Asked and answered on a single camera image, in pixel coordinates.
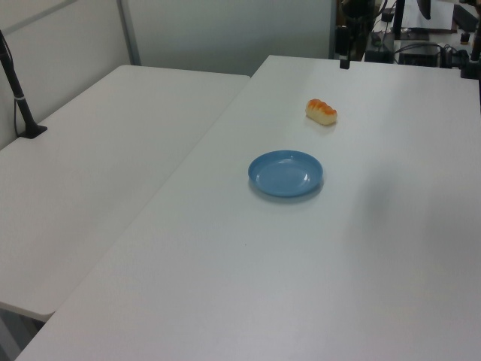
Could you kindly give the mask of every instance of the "black cable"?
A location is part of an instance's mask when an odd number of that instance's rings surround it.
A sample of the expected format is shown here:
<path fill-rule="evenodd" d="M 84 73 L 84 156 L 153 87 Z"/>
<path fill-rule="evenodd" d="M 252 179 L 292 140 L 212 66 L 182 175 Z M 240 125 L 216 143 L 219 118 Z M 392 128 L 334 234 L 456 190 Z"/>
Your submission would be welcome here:
<path fill-rule="evenodd" d="M 16 99 L 14 99 L 14 128 L 15 128 L 15 135 L 18 138 L 19 135 L 17 130 L 17 100 Z"/>
<path fill-rule="evenodd" d="M 410 44 L 410 45 L 407 45 L 407 46 L 402 47 L 401 49 L 395 51 L 394 54 L 401 53 L 405 50 L 416 49 L 418 47 L 439 47 L 441 50 L 444 50 L 443 47 L 441 47 L 439 44 L 435 44 L 435 43 Z"/>
<path fill-rule="evenodd" d="M 14 57 L 12 56 L 12 52 L 10 51 L 10 48 L 8 46 L 8 43 L 7 41 L 5 40 L 5 38 L 3 37 L 2 35 L 2 43 L 5 45 L 5 47 L 7 48 L 7 52 L 8 52 L 8 57 L 10 58 L 10 61 L 12 63 L 12 67 L 14 66 Z M 14 99 L 14 129 L 15 129 L 15 135 L 17 136 L 17 138 L 19 137 L 18 135 L 18 130 L 17 130 L 17 100 Z"/>

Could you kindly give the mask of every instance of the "white tabletop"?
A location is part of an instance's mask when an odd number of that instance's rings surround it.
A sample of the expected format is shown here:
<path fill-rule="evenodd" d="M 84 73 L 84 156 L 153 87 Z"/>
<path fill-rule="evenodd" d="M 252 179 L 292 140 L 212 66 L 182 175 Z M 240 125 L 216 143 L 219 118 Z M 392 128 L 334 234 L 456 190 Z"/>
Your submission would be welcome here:
<path fill-rule="evenodd" d="M 480 120 L 454 71 L 270 57 L 19 361 L 476 359 Z M 278 149 L 322 189 L 255 191 Z"/>
<path fill-rule="evenodd" d="M 46 320 L 248 77 L 123 66 L 0 152 L 0 308 Z"/>

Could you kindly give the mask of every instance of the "wall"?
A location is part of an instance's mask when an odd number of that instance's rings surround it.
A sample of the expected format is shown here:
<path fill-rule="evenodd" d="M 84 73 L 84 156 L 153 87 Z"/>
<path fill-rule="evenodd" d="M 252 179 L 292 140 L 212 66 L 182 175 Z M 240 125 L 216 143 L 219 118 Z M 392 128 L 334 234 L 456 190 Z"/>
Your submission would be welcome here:
<path fill-rule="evenodd" d="M 116 0 L 70 2 L 5 38 L 37 122 L 117 66 L 130 63 Z M 0 149 L 15 139 L 13 101 L 2 69 Z"/>
<path fill-rule="evenodd" d="M 328 58 L 329 0 L 123 0 L 142 65 L 253 75 L 270 55 Z"/>

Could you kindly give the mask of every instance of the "toy bread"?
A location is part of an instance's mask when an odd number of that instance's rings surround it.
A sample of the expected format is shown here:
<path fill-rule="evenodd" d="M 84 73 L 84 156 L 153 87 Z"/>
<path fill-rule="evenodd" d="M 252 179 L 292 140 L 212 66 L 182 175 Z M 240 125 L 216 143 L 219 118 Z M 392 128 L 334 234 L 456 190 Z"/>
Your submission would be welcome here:
<path fill-rule="evenodd" d="M 337 121 L 336 110 L 319 99 L 312 99 L 307 103 L 306 115 L 324 126 L 330 126 Z"/>

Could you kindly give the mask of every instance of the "plate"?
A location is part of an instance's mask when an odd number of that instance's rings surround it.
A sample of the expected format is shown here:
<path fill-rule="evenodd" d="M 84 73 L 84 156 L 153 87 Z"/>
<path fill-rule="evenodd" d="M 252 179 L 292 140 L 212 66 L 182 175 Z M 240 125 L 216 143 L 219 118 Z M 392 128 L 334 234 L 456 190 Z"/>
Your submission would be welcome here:
<path fill-rule="evenodd" d="M 322 180 L 322 166 L 309 154 L 276 150 L 254 159 L 249 178 L 264 193 L 278 197 L 301 196 Z"/>

